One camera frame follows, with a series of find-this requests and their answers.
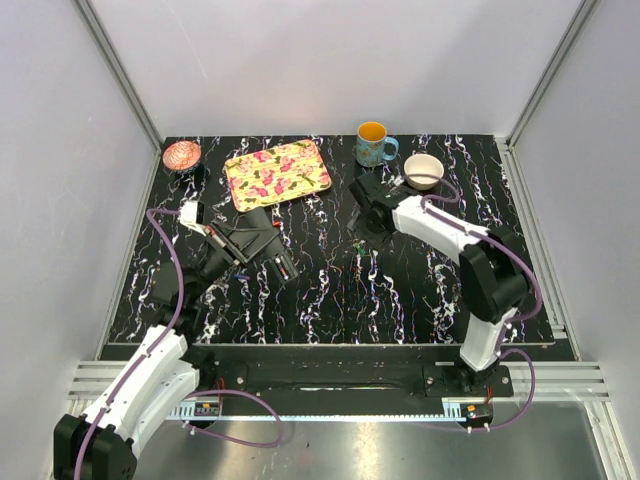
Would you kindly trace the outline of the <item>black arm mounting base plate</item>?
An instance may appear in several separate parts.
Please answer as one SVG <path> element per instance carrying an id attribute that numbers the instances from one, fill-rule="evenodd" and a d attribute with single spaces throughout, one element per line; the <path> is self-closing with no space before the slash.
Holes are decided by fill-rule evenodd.
<path id="1" fill-rule="evenodd" d="M 514 395 L 505 366 L 463 386 L 455 346 L 216 345 L 204 351 L 209 358 L 201 389 L 239 389 L 264 401 L 272 394 L 318 391 L 397 391 L 468 403 Z"/>

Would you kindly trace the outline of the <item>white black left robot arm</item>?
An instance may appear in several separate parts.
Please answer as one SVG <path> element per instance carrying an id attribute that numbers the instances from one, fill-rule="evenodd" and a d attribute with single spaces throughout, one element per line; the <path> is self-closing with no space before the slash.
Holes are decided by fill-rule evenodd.
<path id="1" fill-rule="evenodd" d="M 116 378 L 79 415 L 65 414 L 54 428 L 52 476 L 55 479 L 130 479 L 139 457 L 167 420 L 191 433 L 218 419 L 228 398 L 246 398 L 276 412 L 258 396 L 229 389 L 218 375 L 214 353 L 195 346 L 205 317 L 205 291 L 228 270 L 254 260 L 284 271 L 283 282 L 297 275 L 279 230 L 262 208 L 244 214 L 245 227 L 206 224 L 203 206 L 186 202 L 176 211 L 180 224 L 207 246 L 203 259 L 183 268 L 164 230 L 158 232 L 170 254 L 152 276 L 154 324 Z"/>

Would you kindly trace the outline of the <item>black remote control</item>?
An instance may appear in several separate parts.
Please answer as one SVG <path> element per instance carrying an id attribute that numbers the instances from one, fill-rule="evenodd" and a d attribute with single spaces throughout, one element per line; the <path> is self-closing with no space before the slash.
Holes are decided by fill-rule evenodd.
<path id="1" fill-rule="evenodd" d="M 268 259 L 268 264 L 282 285 L 287 285 L 299 277 L 299 272 L 288 252 L 279 252 Z"/>

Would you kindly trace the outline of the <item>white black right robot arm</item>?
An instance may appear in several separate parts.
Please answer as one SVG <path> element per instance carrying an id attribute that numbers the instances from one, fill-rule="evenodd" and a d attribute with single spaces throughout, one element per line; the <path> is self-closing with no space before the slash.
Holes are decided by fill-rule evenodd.
<path id="1" fill-rule="evenodd" d="M 490 384 L 489 369 L 500 358 L 508 325 L 535 317 L 543 298 L 532 269 L 515 253 L 514 232 L 491 230 L 445 212 L 437 204 L 453 204 L 460 195 L 450 182 L 440 183 L 451 196 L 384 185 L 374 173 L 357 177 L 349 185 L 358 205 L 355 228 L 376 248 L 394 233 L 411 236 L 458 266 L 469 321 L 459 353 L 463 365 L 456 369 L 454 380 L 460 392 L 476 396 Z"/>

